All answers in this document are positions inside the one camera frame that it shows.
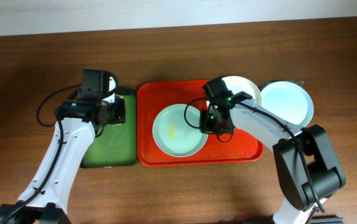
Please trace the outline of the light green round plate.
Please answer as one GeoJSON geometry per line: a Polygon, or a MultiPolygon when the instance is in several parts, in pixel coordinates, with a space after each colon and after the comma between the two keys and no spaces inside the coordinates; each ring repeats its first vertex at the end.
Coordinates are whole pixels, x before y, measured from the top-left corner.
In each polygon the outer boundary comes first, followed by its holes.
{"type": "Polygon", "coordinates": [[[156,116],[152,135],[156,145],[173,157],[189,157],[206,144],[208,135],[195,128],[200,111],[193,106],[175,104],[167,106],[156,116]]]}

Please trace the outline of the light blue round plate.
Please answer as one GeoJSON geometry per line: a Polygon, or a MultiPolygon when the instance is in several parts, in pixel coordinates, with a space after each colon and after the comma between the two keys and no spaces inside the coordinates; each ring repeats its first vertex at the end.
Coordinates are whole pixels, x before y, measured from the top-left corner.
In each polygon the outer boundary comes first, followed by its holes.
{"type": "Polygon", "coordinates": [[[314,114],[310,95],[298,84],[289,81],[267,82],[260,86],[262,106],[282,119],[307,126],[314,114]]]}

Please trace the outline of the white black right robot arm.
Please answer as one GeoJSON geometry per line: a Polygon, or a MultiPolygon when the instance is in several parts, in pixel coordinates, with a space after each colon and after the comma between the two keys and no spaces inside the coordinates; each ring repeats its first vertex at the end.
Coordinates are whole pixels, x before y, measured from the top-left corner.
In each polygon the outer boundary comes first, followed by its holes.
{"type": "Polygon", "coordinates": [[[284,200],[266,223],[343,223],[341,217],[323,215],[323,202],[345,186],[346,177],[327,132],[309,128],[272,114],[250,95],[231,92],[206,95],[209,106],[201,112],[200,130],[206,134],[232,134],[243,130],[272,150],[284,200]]]}

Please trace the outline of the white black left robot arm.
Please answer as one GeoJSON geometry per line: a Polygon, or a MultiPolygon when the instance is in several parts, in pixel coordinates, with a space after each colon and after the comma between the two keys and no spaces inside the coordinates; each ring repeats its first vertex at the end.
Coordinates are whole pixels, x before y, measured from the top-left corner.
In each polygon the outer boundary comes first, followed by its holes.
{"type": "Polygon", "coordinates": [[[109,124],[126,121],[125,101],[66,100],[49,148],[15,204],[0,206],[0,223],[70,223],[67,205],[77,171],[89,146],[109,124]]]}

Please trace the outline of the dark green rectangular tray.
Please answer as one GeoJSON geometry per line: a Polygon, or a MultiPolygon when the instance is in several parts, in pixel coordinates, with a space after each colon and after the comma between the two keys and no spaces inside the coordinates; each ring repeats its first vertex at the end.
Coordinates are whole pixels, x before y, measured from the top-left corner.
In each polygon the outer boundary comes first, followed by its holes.
{"type": "Polygon", "coordinates": [[[123,89],[117,94],[125,100],[126,121],[104,129],[86,151],[81,168],[128,166],[136,162],[136,91],[123,89]]]}

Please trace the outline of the red plastic tray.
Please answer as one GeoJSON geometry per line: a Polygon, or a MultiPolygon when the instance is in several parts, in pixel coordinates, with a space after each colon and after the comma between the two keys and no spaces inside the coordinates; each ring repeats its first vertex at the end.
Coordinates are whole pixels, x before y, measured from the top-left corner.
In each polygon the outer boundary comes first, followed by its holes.
{"type": "Polygon", "coordinates": [[[250,134],[236,129],[233,138],[228,134],[220,137],[209,135],[199,152],[188,157],[173,157],[164,153],[153,139],[153,123],[165,107],[188,104],[204,96],[202,90],[206,80],[175,82],[149,82],[137,92],[137,156],[148,167],[217,164],[230,162],[252,162],[259,159],[264,147],[250,134]]]}

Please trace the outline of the cream round plate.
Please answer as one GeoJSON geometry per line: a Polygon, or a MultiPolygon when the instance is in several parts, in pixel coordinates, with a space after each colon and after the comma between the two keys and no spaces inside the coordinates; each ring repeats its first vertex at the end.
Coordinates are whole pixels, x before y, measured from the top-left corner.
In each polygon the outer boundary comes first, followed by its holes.
{"type": "Polygon", "coordinates": [[[214,78],[207,84],[219,84],[220,82],[224,82],[227,89],[231,91],[233,95],[243,91],[244,93],[250,95],[258,105],[262,104],[261,92],[257,85],[251,80],[240,76],[227,76],[214,78]]]}

